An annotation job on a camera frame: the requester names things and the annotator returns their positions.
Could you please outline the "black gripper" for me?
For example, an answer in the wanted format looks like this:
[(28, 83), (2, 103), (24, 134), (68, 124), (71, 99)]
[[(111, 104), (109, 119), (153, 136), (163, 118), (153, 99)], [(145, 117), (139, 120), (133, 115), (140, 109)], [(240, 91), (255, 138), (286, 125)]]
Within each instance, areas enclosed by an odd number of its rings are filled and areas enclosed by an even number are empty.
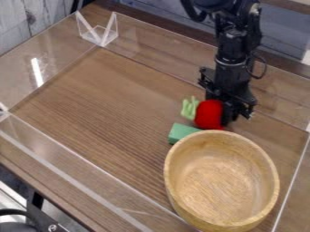
[(205, 91), (207, 100), (223, 103), (222, 125), (226, 126), (239, 115), (246, 119), (252, 116), (256, 98), (250, 88), (251, 76), (244, 67), (214, 70), (200, 67), (199, 86)]

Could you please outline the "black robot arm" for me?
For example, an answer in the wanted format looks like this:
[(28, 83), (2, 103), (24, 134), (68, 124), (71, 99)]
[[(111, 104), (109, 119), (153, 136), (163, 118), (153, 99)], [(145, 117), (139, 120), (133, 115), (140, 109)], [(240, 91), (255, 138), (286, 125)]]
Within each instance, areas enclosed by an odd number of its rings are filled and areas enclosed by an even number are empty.
[(226, 126), (242, 115), (248, 119), (256, 105), (250, 88), (255, 50), (262, 42), (260, 0), (180, 0), (188, 18), (201, 23), (207, 17), (214, 22), (216, 39), (215, 70), (200, 67), (197, 84), (205, 91), (207, 100), (222, 105), (220, 124)]

